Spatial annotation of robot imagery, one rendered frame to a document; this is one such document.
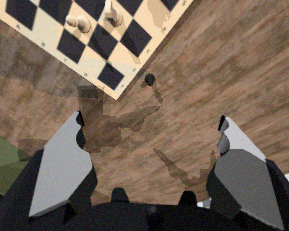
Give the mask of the black and cream chessboard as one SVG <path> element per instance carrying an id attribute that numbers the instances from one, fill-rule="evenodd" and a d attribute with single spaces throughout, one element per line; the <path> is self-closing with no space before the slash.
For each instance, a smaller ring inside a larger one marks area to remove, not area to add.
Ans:
<path id="1" fill-rule="evenodd" d="M 112 0 L 119 26 L 105 17 L 106 0 L 0 0 L 0 19 L 115 100 L 193 0 Z M 88 33 L 66 16 L 86 16 Z"/>

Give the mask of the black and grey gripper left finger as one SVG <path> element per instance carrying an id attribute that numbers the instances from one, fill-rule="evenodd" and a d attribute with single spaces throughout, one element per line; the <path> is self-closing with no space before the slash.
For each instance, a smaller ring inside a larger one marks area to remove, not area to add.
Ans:
<path id="1" fill-rule="evenodd" d="M 35 152 L 0 201 L 0 231 L 57 231 L 92 207 L 98 180 L 76 110 Z"/>

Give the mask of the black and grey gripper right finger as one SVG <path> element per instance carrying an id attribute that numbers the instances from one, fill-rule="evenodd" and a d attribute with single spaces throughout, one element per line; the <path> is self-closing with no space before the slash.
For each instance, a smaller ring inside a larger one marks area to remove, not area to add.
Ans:
<path id="1" fill-rule="evenodd" d="M 207 179 L 210 209 L 245 231 L 289 231 L 289 181 L 228 116 Z M 210 197 L 211 196 L 211 197 Z"/>

